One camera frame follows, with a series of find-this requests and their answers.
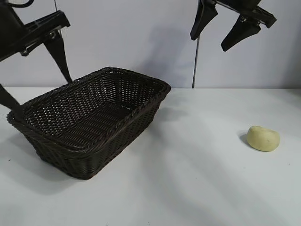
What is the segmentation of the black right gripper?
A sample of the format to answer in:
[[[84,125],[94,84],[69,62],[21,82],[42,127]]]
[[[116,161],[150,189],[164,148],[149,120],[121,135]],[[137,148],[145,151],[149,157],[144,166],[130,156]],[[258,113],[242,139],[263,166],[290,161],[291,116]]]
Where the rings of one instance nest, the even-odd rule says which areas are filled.
[[[221,43],[223,51],[228,51],[240,41],[256,35],[261,30],[259,24],[270,28],[276,22],[275,16],[259,7],[259,3],[260,0],[199,0],[195,21],[190,32],[191,39],[196,40],[203,29],[218,15],[216,4],[219,4],[240,14]]]

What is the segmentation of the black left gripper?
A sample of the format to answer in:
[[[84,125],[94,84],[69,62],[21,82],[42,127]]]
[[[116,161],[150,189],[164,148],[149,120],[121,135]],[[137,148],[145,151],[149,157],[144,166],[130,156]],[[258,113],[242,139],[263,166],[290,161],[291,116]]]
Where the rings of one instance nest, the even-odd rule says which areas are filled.
[[[62,11],[56,11],[40,19],[24,24],[14,8],[26,8],[33,3],[13,4],[7,0],[0,2],[0,60],[20,53],[26,57],[41,44],[56,62],[68,83],[72,83],[69,73],[64,41],[59,30],[69,27],[70,23]],[[21,115],[21,105],[0,85],[0,104],[17,115]]]

